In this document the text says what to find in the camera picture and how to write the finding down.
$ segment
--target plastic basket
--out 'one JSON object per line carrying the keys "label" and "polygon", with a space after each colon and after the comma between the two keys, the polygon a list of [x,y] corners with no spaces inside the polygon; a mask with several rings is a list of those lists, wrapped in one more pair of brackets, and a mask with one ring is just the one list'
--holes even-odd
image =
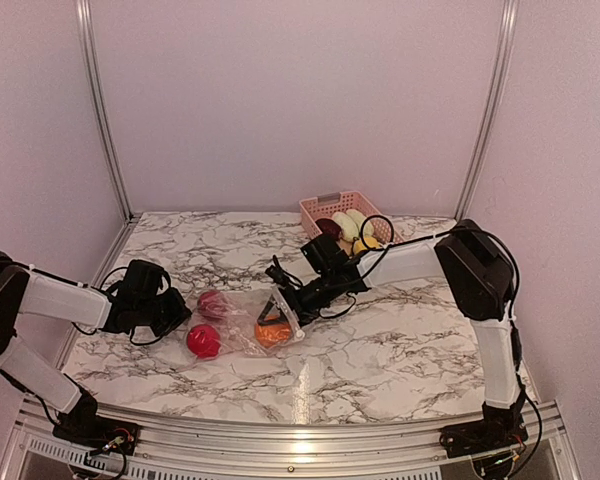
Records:
{"label": "plastic basket", "polygon": [[[371,215],[382,215],[380,211],[360,192],[339,192],[321,197],[307,198],[300,201],[300,213],[302,215],[302,227],[310,238],[316,238],[322,232],[316,225],[320,218],[331,218],[336,212],[346,213],[350,208],[360,211],[365,217]],[[375,233],[373,234],[380,242],[388,243],[391,239],[391,229],[387,222],[381,219],[371,220]],[[401,242],[402,237],[395,234],[394,242]]]}

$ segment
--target basket handle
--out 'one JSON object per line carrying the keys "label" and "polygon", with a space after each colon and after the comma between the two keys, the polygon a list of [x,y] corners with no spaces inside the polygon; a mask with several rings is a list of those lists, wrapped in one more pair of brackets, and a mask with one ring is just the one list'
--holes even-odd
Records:
{"label": "basket handle", "polygon": [[318,200],[318,205],[331,205],[332,203],[339,203],[342,199],[342,194],[340,192],[328,193],[327,195],[321,195],[316,198]]}

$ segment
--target vertical metal post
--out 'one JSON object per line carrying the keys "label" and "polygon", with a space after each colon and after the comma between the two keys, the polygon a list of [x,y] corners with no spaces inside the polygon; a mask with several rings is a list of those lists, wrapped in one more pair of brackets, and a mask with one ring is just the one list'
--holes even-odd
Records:
{"label": "vertical metal post", "polygon": [[125,223],[133,219],[131,203],[122,179],[118,156],[109,127],[107,110],[104,104],[104,95],[102,92],[102,83],[100,81],[100,72],[98,70],[98,57],[96,55],[95,41],[93,37],[93,27],[91,24],[91,2],[90,0],[76,0],[78,10],[78,25],[80,28],[80,40],[82,42],[82,52],[87,70],[87,78],[91,89],[91,99],[95,109],[100,139],[104,148],[107,168],[113,184],[116,201]]}
{"label": "vertical metal post", "polygon": [[517,13],[518,0],[505,0],[504,9],[502,11],[502,22],[500,24],[500,36],[498,38],[498,50],[493,66],[493,75],[491,76],[487,105],[482,117],[478,138],[476,139],[476,144],[473,148],[473,155],[471,157],[469,171],[467,172],[467,178],[456,207],[456,220],[461,220],[466,216],[471,200],[473,199],[480,172],[484,165],[489,139],[491,138],[491,131],[493,129],[498,106],[502,100],[507,70],[509,69]]}

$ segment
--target marble tabletop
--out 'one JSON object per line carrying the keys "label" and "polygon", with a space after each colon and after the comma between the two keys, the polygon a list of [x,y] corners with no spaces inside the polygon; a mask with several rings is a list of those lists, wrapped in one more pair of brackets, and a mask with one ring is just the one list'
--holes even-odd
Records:
{"label": "marble tabletop", "polygon": [[[405,239],[454,224],[393,220]],[[209,288],[249,292],[272,287],[264,272],[274,254],[302,280],[313,278],[300,252],[307,241],[296,213],[145,213],[116,266],[156,262],[185,298]],[[316,321],[302,342],[270,357],[196,361],[185,347],[188,328],[148,347],[124,335],[80,336],[64,372],[102,403],[244,422],[390,422],[478,411],[483,401],[473,330],[440,278],[359,294],[354,311]]]}

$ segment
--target red ball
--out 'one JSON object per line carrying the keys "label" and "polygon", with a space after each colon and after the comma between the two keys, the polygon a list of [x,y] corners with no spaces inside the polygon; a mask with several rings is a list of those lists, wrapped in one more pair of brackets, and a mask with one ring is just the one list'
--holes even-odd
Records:
{"label": "red ball", "polygon": [[220,351],[220,334],[211,325],[196,325],[187,335],[187,347],[200,358],[213,358]]}
{"label": "red ball", "polygon": [[217,290],[204,292],[198,298],[198,313],[207,320],[221,321],[227,318],[229,313],[229,302],[226,297]]}

